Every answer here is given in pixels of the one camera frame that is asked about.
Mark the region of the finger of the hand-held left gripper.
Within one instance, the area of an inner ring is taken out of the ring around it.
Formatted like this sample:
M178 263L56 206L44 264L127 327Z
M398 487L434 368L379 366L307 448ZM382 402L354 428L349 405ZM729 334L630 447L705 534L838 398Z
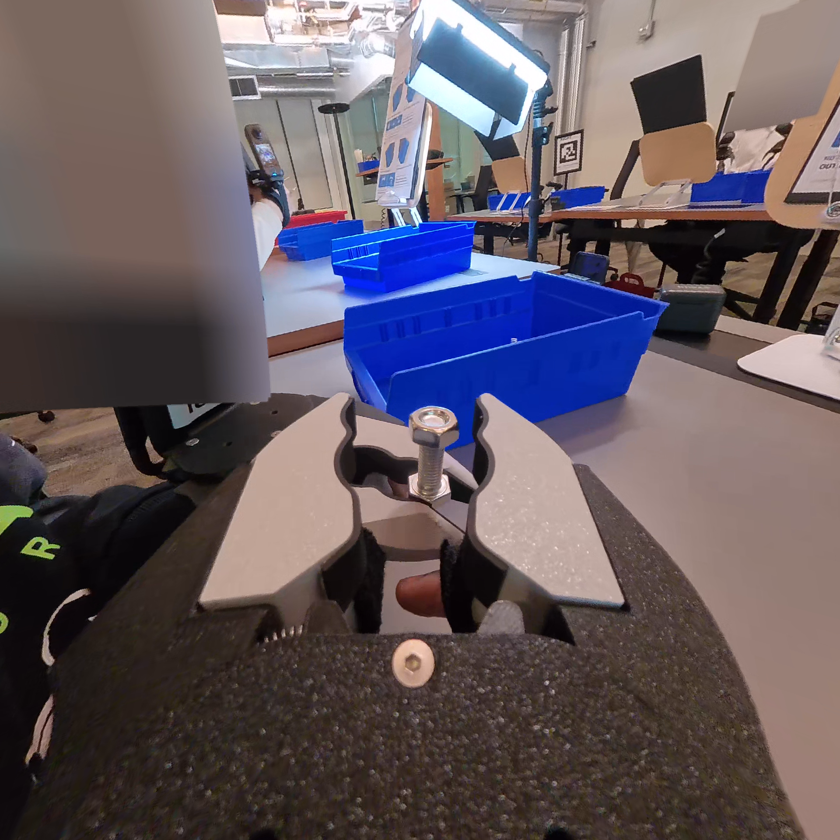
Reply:
M360 514L387 559L439 559L444 542L459 545L463 532L428 505L381 492L360 492Z
M409 496L408 477L417 470L418 446L410 428L367 416L358 416L355 423L350 484L374 487L398 500L414 500ZM477 490L472 473L445 449L444 472L449 478L450 498L468 500Z

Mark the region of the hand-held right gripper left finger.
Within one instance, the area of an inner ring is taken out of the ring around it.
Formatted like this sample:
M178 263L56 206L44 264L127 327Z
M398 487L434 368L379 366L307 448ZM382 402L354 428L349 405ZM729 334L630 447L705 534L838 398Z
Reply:
M350 395L330 397L253 459L200 594L204 611L264 606L289 632L316 602L332 601L356 631L379 631L385 556L352 489L355 409Z

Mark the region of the black floor lamp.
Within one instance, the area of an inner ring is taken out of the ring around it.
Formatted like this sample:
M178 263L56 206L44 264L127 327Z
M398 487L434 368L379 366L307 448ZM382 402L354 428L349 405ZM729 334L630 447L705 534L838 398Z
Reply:
M327 103L324 103L324 104L318 106L318 111L321 114L324 114L325 116L329 116L329 117L332 118L333 128L334 128L336 140L338 142L339 156L340 156L340 162L341 162L341 171L342 171L342 174L343 174L343 181L344 181L344 186L345 186L347 199L348 199L348 207L349 207L349 210L350 210L350 217L353 220L356 220L357 215L356 215L355 207L354 207L352 185L350 183L350 172L349 172L349 167L348 167L348 164L347 164L347 158L346 158L345 152L344 152L343 138L342 138L341 127L340 127L340 115L345 114L349 109L350 109L350 105L346 102L341 102L341 101L339 101L339 102L331 101L331 102L327 102Z

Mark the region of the black printed shirt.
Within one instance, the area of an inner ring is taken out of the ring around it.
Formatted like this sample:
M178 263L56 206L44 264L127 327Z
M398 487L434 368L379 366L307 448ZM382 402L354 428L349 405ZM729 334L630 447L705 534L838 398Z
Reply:
M36 505L46 469L12 437L1 444L2 801L25 798L29 772L49 749L49 671L100 612L69 549Z

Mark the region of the long wooden desk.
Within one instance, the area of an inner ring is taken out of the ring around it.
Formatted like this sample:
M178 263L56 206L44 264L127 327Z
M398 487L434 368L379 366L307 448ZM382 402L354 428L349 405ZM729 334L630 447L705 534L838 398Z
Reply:
M679 221L693 224L715 224L717 228L735 223L769 223L771 216L763 205L688 204L684 206L618 206L600 203L588 206L564 208L542 213L539 224L569 223L569 236L573 239L594 241L649 243L672 239L674 243L687 245L705 244L711 233L695 227L677 232L662 232L662 227L598 227L606 221L645 220L654 222ZM776 319L776 325L784 329L797 330L804 321L816 290L828 267L838 243L837 230L823 230L817 233L809 255L796 276L780 314L776 308L784 294L788 278L801 249L795 246L794 235L784 237L781 251L775 257L770 273L759 297L743 298L744 302L755 304L752 320L769 323Z

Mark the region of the dark blue bag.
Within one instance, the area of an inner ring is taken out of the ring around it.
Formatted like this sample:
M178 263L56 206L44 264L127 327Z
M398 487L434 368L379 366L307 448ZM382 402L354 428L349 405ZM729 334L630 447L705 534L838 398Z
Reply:
M568 273L579 280L586 280L599 286L604 285L611 274L608 255L581 250L570 260Z

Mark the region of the roll-up banner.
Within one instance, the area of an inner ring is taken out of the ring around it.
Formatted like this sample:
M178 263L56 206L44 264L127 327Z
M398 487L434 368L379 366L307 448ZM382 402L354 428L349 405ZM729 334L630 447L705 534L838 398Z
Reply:
M396 62L388 98L375 200L386 209L416 207L424 190L432 110Z

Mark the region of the person's left forearm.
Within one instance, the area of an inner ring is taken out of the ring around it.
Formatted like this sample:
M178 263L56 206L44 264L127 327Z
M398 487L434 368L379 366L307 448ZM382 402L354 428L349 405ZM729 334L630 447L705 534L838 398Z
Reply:
M117 594L195 509L196 499L171 482L51 497L35 507L69 549L96 607Z

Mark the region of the white sign stand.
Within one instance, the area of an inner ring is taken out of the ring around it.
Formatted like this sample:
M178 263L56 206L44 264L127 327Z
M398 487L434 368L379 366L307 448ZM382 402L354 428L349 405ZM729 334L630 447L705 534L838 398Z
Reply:
M738 368L764 380L839 401L839 312L824 335L798 332L741 357Z

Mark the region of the grey tool case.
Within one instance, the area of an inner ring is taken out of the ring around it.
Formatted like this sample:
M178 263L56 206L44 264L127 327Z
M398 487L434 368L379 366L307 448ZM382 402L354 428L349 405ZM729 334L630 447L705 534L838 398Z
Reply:
M716 328L726 292L719 285L675 284L663 286L658 300L667 308L658 319L656 334L706 337Z

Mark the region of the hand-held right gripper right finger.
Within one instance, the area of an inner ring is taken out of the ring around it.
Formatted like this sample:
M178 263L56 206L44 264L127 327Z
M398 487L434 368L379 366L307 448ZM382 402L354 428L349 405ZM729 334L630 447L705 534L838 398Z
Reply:
M474 633L497 602L528 634L570 635L562 609L624 609L624 593L572 460L493 395L476 399L475 488L450 477L437 513L463 536L441 554L446 619Z

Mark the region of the studio light on stand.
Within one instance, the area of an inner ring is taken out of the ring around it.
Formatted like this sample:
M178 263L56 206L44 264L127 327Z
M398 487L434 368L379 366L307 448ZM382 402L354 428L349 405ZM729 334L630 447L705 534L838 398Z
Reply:
M520 132L531 119L531 190L528 259L539 255L543 209L541 169L551 122L550 64L481 11L462 1L422 1L408 29L412 53L409 88L425 96L482 140L494 143Z

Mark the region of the black monitor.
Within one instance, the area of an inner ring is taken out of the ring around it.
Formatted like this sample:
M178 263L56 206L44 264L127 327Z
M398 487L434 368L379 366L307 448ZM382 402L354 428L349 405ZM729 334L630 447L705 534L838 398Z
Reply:
M701 55L636 77L631 89L643 134L707 122Z

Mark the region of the silver hex bolt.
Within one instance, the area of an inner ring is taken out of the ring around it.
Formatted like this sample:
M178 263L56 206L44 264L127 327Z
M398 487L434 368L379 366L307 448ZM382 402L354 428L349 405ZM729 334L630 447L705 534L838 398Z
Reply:
M408 477L409 496L433 506L451 494L449 478L444 472L445 451L430 444L417 446L417 468Z

